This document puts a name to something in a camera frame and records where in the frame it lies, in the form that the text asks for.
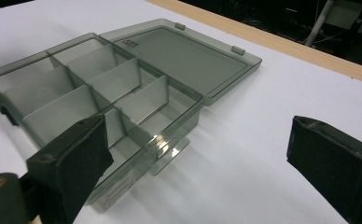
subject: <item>plastic organizer box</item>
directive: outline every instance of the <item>plastic organizer box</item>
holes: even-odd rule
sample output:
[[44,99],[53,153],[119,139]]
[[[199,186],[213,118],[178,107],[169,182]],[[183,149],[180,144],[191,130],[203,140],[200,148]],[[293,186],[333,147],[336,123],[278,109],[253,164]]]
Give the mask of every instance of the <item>plastic organizer box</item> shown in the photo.
[[164,19],[87,34],[0,67],[0,111],[41,148],[104,114],[114,163],[88,203],[107,209],[187,144],[200,109],[258,69],[261,59]]

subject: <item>white surface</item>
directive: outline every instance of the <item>white surface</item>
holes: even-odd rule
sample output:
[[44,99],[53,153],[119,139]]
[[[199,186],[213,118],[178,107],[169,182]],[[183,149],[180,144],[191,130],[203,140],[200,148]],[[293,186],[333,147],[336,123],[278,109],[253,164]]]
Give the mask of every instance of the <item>white surface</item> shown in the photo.
[[[159,175],[145,175],[105,214],[84,207],[76,223],[346,223],[285,153],[294,115],[362,141],[358,80],[137,0],[41,0],[0,9],[0,66],[86,33],[157,18],[246,49],[263,64],[202,109],[190,145]],[[23,175],[33,148],[0,115],[0,173]]]

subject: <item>lid latch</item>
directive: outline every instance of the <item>lid latch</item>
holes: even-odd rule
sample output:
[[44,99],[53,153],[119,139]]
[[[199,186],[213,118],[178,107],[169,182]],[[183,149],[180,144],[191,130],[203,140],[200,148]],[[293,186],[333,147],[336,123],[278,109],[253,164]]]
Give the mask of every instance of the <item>lid latch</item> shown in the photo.
[[239,48],[239,47],[237,47],[237,46],[233,46],[233,47],[231,47],[231,51],[233,51],[233,52],[235,52],[235,53],[237,53],[237,54],[240,54],[240,55],[244,55],[244,53],[245,53],[245,49],[241,49],[241,48]]
[[175,28],[179,29],[179,30],[185,30],[185,28],[187,27],[186,25],[182,24],[182,23],[179,23],[179,22],[176,22],[175,25],[174,25]]
[[7,109],[6,103],[4,102],[3,97],[0,94],[0,112],[1,114],[7,116],[12,125],[18,125],[18,122],[13,118],[13,116],[9,113]]

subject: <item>open lid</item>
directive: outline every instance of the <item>open lid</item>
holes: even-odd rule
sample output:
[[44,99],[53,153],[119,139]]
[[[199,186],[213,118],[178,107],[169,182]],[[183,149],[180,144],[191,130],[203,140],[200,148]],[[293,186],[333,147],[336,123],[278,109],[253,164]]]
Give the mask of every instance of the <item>open lid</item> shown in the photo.
[[199,92],[211,105],[258,69],[261,59],[185,25],[159,19],[101,34]]

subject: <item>table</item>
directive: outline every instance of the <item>table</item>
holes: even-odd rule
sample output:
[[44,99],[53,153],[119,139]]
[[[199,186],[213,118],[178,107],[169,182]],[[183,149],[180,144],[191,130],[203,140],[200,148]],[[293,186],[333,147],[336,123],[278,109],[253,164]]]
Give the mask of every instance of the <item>table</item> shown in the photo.
[[[0,66],[89,32],[157,18],[263,59],[256,73],[202,109],[189,146],[163,171],[145,175],[104,214],[85,206],[76,223],[346,223],[285,153],[295,115],[362,141],[362,81],[341,74],[353,70],[362,79],[362,67],[194,7],[162,3],[192,19],[141,0],[41,0],[0,9]],[[23,175],[34,151],[26,134],[0,115],[0,173]]]

